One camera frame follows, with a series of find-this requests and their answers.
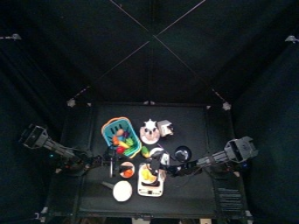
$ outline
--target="black curtain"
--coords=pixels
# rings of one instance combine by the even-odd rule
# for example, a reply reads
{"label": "black curtain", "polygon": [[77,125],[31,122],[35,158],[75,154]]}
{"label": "black curtain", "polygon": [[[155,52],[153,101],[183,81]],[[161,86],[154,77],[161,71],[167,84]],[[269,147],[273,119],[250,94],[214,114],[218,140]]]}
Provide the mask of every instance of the black curtain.
{"label": "black curtain", "polygon": [[246,188],[258,223],[299,221],[299,45],[290,43],[234,104],[238,136],[256,139]]}
{"label": "black curtain", "polygon": [[31,124],[49,126],[59,140],[66,101],[21,42],[0,40],[0,222],[27,220],[41,212],[49,193],[53,168],[47,150],[19,143]]}

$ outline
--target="green object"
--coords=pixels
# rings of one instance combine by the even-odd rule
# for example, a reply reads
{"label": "green object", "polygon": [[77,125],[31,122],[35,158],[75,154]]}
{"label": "green object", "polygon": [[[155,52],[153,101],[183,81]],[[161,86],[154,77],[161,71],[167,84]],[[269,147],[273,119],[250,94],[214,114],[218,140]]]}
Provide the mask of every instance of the green object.
{"label": "green object", "polygon": [[133,139],[131,137],[126,140],[126,144],[127,144],[129,146],[134,146],[135,141],[134,141],[134,139]]}
{"label": "green object", "polygon": [[142,147],[142,155],[143,155],[146,158],[150,158],[150,150],[146,148],[146,146]]}
{"label": "green object", "polygon": [[143,153],[143,154],[150,153],[150,150],[147,149],[146,146],[142,147],[142,153]]}
{"label": "green object", "polygon": [[126,151],[125,151],[125,155],[126,156],[129,156],[129,155],[131,155],[133,154],[133,151],[135,151],[135,147],[131,147],[131,148],[129,148]]}

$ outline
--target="black fabric wall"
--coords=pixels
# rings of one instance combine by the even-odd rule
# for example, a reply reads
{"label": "black fabric wall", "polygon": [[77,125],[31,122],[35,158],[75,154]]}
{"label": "black fabric wall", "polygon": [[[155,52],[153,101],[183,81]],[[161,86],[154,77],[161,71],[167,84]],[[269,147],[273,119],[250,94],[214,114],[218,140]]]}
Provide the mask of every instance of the black fabric wall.
{"label": "black fabric wall", "polygon": [[21,135],[35,123],[47,125],[59,140],[67,106],[45,72],[15,42],[0,45],[0,65],[0,223],[5,223],[27,220],[42,211],[53,175],[49,151],[26,149],[18,142]]}
{"label": "black fabric wall", "polygon": [[208,104],[222,103],[214,86],[233,103],[238,136],[261,149],[248,175],[254,215],[262,223],[299,220],[299,45],[285,42],[298,34],[299,1],[208,0],[159,42],[153,35],[200,3],[0,1],[0,36],[23,37],[0,39],[0,222],[41,211],[50,184],[47,150],[18,143],[25,127],[47,125],[59,140],[66,101],[89,85],[81,101]]}
{"label": "black fabric wall", "polygon": [[290,45],[234,104],[238,136],[256,139],[260,155],[246,178],[260,223],[299,221],[299,45]]}

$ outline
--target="black object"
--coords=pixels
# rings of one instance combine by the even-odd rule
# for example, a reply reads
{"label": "black object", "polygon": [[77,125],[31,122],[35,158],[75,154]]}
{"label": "black object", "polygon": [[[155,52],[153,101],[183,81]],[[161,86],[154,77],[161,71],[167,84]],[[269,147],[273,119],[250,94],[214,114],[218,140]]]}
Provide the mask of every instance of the black object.
{"label": "black object", "polygon": [[43,147],[58,153],[63,158],[58,168],[71,176],[82,176],[86,171],[102,166],[103,162],[114,161],[109,150],[105,158],[101,155],[93,157],[87,151],[69,148],[57,143],[50,138],[47,129],[38,125],[30,125],[22,134],[19,142],[30,149],[41,149]]}
{"label": "black object", "polygon": [[187,163],[193,158],[193,151],[187,146],[182,145],[177,148],[174,156],[181,163]]}
{"label": "black object", "polygon": [[222,165],[228,162],[244,164],[257,155],[258,150],[253,144],[253,138],[245,136],[241,139],[229,141],[224,151],[214,153],[210,157],[204,157],[192,162],[186,162],[192,158],[192,150],[189,147],[181,146],[175,151],[175,157],[178,161],[185,161],[185,164],[161,164],[161,169],[167,170],[167,173],[171,174],[173,177],[178,177],[201,173],[200,170],[212,165]]}

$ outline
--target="black table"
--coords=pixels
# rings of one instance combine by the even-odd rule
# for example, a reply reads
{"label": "black table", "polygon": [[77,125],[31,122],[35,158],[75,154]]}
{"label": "black table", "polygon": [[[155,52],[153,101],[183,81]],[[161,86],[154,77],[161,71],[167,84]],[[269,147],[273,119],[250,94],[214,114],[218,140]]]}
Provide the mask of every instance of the black table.
{"label": "black table", "polygon": [[[161,138],[159,144],[174,154],[178,146],[192,148],[193,158],[222,151],[229,140],[234,138],[230,112],[221,106],[165,104],[146,106],[139,104],[95,103],[70,109],[62,144],[91,150],[94,155],[103,154],[107,143],[101,130],[103,124],[114,117],[130,119],[135,133],[145,122],[169,120],[174,124],[174,136]],[[157,144],[146,145],[149,149]],[[141,154],[130,160],[135,167],[146,161]],[[145,197],[137,192],[138,175],[129,180],[134,194],[129,201],[118,202],[113,191],[101,182],[115,184],[122,177],[109,176],[109,167],[89,171],[81,178],[55,175],[49,198],[50,216],[90,217],[137,217],[137,218],[246,218],[246,196],[242,178],[228,173],[216,178],[209,171],[192,177],[167,176],[163,196]],[[221,191],[230,189],[240,194],[240,209],[224,207]]]}

